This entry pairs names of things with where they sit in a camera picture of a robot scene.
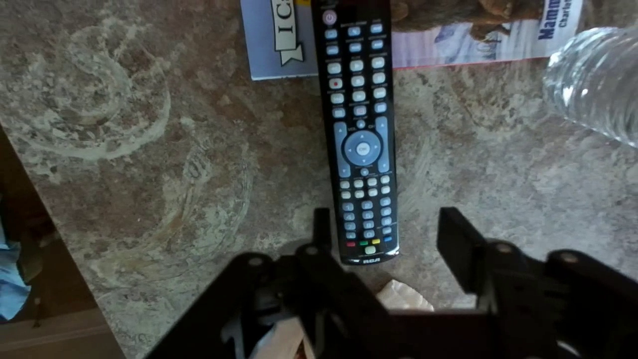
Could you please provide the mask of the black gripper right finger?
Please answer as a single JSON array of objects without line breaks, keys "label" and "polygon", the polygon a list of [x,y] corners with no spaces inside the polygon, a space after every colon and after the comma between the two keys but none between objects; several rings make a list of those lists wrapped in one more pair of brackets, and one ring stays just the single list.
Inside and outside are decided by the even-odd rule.
[{"label": "black gripper right finger", "polygon": [[486,238],[458,208],[438,212],[436,250],[464,294],[484,294],[486,248]]}]

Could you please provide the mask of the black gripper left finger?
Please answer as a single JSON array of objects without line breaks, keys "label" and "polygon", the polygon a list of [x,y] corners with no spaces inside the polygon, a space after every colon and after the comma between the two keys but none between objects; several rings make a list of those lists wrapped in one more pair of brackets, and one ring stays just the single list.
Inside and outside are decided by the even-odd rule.
[{"label": "black gripper left finger", "polygon": [[313,212],[313,248],[319,254],[329,254],[332,248],[332,222],[330,222],[330,210],[329,208],[317,208]]}]

